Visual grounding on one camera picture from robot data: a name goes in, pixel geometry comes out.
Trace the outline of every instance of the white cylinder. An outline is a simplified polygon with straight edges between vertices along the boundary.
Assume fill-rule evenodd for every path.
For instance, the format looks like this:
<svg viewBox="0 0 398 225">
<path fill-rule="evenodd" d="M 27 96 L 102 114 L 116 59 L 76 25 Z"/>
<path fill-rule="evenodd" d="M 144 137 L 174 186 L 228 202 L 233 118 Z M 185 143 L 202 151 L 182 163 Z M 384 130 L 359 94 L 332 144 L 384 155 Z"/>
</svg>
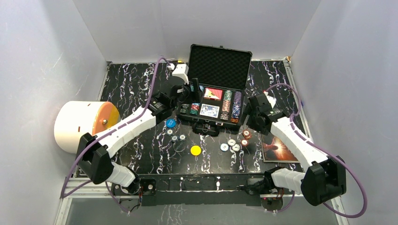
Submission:
<svg viewBox="0 0 398 225">
<path fill-rule="evenodd" d="M 64 151 L 76 154 L 83 134 L 94 135 L 119 120 L 119 112 L 110 102 L 70 101 L 61 108 L 55 120 L 55 141 Z"/>
</svg>

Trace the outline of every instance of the playing card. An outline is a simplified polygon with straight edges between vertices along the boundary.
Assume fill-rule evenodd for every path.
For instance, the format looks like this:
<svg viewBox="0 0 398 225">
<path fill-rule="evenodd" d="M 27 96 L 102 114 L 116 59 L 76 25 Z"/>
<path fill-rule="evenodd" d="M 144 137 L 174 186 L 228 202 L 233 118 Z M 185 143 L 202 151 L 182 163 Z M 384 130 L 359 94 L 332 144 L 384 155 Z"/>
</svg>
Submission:
<svg viewBox="0 0 398 225">
<path fill-rule="evenodd" d="M 200 115 L 218 118 L 219 110 L 220 107 L 218 106 L 202 104 L 202 108 L 200 109 Z"/>
<path fill-rule="evenodd" d="M 221 101 L 222 90 L 215 88 L 206 88 L 203 98 Z"/>
</svg>

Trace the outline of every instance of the white poker chip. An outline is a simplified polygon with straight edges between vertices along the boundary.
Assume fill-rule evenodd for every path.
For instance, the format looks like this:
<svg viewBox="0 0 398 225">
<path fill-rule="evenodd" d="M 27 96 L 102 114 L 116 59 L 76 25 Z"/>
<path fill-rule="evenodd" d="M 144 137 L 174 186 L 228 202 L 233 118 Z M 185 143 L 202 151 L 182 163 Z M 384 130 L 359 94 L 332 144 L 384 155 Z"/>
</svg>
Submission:
<svg viewBox="0 0 398 225">
<path fill-rule="evenodd" d="M 240 151 L 240 145 L 239 144 L 235 144 L 234 146 L 232 146 L 232 150 Z"/>
<path fill-rule="evenodd" d="M 180 140 L 181 141 L 184 141 L 186 139 L 186 136 L 185 135 L 180 135 Z"/>
<path fill-rule="evenodd" d="M 236 141 L 234 139 L 229 139 L 228 140 L 228 145 L 229 146 L 234 146 L 236 144 Z"/>
<path fill-rule="evenodd" d="M 225 143 L 222 143 L 220 146 L 221 151 L 228 151 L 229 148 L 230 147 Z"/>
<path fill-rule="evenodd" d="M 171 141 L 172 141 L 172 142 L 178 141 L 178 137 L 177 137 L 177 136 L 172 136 L 172 137 L 171 137 Z"/>
<path fill-rule="evenodd" d="M 168 129 L 166 131 L 166 134 L 169 135 L 169 136 L 172 136 L 173 135 L 173 130 L 172 129 Z"/>
</svg>

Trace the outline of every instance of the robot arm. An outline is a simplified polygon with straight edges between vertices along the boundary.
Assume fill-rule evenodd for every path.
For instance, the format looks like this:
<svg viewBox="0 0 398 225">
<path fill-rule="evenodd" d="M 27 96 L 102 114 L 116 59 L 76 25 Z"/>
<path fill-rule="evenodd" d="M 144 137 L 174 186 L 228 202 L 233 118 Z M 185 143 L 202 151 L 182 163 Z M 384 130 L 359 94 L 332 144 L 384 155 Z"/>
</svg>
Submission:
<svg viewBox="0 0 398 225">
<path fill-rule="evenodd" d="M 112 132 L 111 135 L 100 139 L 93 145 L 78 162 L 79 167 L 94 184 L 109 181 L 121 185 L 130 194 L 139 190 L 140 177 L 130 168 L 112 162 L 111 158 L 137 135 L 155 127 L 171 116 L 177 102 L 181 102 L 189 96 L 190 88 L 187 79 L 174 75 L 173 73 L 173 76 L 163 85 L 164 90 L 151 96 L 147 109 L 139 107 L 132 115 L 110 129 L 97 133 L 95 136 L 87 133 L 80 138 L 77 156 L 95 139 Z"/>
<path fill-rule="evenodd" d="M 249 98 L 243 119 L 247 125 L 260 133 L 273 135 L 281 139 L 304 168 L 304 172 L 290 171 L 277 167 L 265 172 L 263 185 L 265 190 L 276 187 L 287 188 L 316 206 L 346 192 L 345 168 L 335 160 L 328 158 L 308 144 L 311 140 L 280 109 L 274 108 L 267 93 Z"/>
</svg>

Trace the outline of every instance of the black marble surface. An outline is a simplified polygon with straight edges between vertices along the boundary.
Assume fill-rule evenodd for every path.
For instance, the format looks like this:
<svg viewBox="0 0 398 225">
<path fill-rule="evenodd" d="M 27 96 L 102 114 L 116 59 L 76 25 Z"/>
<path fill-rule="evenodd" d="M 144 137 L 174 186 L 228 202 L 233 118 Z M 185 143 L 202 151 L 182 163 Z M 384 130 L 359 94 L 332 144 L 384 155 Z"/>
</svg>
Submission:
<svg viewBox="0 0 398 225">
<path fill-rule="evenodd" d="M 101 101 L 112 102 L 121 118 L 126 118 L 145 104 L 153 70 L 154 63 L 110 64 Z M 170 76 L 171 72 L 162 63 L 157 73 L 155 90 Z M 253 61 L 246 82 L 245 104 L 247 97 L 257 95 L 279 82 L 289 83 L 282 61 Z M 297 111 L 293 93 L 287 88 L 274 88 L 270 95 L 277 99 L 278 108 L 289 113 Z M 237 135 L 225 129 L 218 137 L 211 137 L 194 134 L 191 124 L 183 125 L 176 117 L 176 112 L 171 118 L 177 121 L 174 128 L 176 135 L 186 134 L 186 141 L 173 145 L 171 137 L 165 134 L 167 128 L 163 122 L 123 146 L 116 155 L 117 163 L 130 167 L 138 174 L 262 173 L 276 165 L 301 171 L 298 164 L 263 163 L 261 134 L 253 130 L 249 146 L 243 147 L 240 152 L 220 150 L 220 144 L 226 143 L 229 138 L 240 141 L 243 138 L 241 131 L 247 129 L 247 126 L 242 126 Z M 295 123 L 303 130 L 300 118 L 296 118 Z M 190 148 L 193 145 L 201 146 L 202 154 L 197 157 L 191 155 Z"/>
</svg>

